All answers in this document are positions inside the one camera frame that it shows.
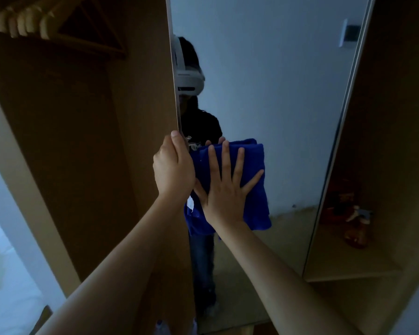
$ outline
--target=person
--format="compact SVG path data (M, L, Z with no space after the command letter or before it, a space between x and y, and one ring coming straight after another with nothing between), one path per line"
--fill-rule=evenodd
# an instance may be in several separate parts
M173 131L165 136L154 156L157 199L38 335L109 334L123 318L130 318L147 286L170 216L182 209L193 189L207 221L246 272L279 334L360 334L243 222L245 197L262 171L241 188L244 151L239 149L233 176L228 141L223 143L222 174L213 146L208 153L211 183L207 194L195 179L193 162L180 133Z
M194 46L179 37L186 69L201 72ZM210 143L222 143L222 129L218 119L199 108L197 96L180 95L182 133L190 150ZM214 270L214 235L190 235L189 249L193 269L194 300L199 315L213 316L217 311Z

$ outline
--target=bed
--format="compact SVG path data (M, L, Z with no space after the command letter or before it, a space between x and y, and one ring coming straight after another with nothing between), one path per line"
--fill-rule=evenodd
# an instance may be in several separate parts
M0 335L29 335L46 302L1 228L0 252L5 267L0 288Z

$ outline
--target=vr headset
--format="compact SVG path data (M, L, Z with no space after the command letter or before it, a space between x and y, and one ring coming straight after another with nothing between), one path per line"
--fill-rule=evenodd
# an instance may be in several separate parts
M174 35L176 64L175 86L179 95L197 96L205 85L205 76L200 68L185 67L180 40Z

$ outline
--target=finger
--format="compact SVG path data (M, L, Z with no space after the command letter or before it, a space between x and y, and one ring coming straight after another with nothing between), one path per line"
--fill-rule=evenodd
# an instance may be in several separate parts
M208 158L211 183L220 183L219 163L217 162L216 150L213 145L208 147Z
M261 169L259 172L256 173L253 178L248 181L248 183L242 187L242 193L247 196L247 194L253 189L254 186L259 182L261 176L264 174L264 169Z
M200 183L198 179L196 179L196 182L194 184L194 192L197 194L202 206L207 203L208 194L203 189L202 184Z
M231 181L230 143L222 144L222 181Z
M236 159L235 170L233 172L233 184L237 187L240 186L240 180L243 172L243 159L245 157L245 149L239 148L238 157Z
M180 162L185 157L189 157L189 151L188 148L186 148L186 143L177 130L172 131L171 139L177 152L178 161Z

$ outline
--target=blue microfiber cloth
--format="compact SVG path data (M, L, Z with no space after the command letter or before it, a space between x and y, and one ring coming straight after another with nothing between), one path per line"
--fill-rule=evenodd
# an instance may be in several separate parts
M240 147L245 148L245 158L243 164L243 173L240 186L244 186L253 176L264 166L264 146L257 144L255 139L230 142L231 174L233 174L237 153ZM214 145L216 150L219 168L222 167L222 144ZM206 192L210 190L210 164L208 158L208 146L203 146L196 151L190 152L196 170L196 178L202 184ZM264 231L272 226L269 218L267 195L264 189L264 177L249 192L245 200L243 219L252 231ZM196 193L192 191L191 198L194 203L193 209L189 204L184 207L184 216L188 225L190 235L211 235L214 234L214 228L206 221L200 200Z

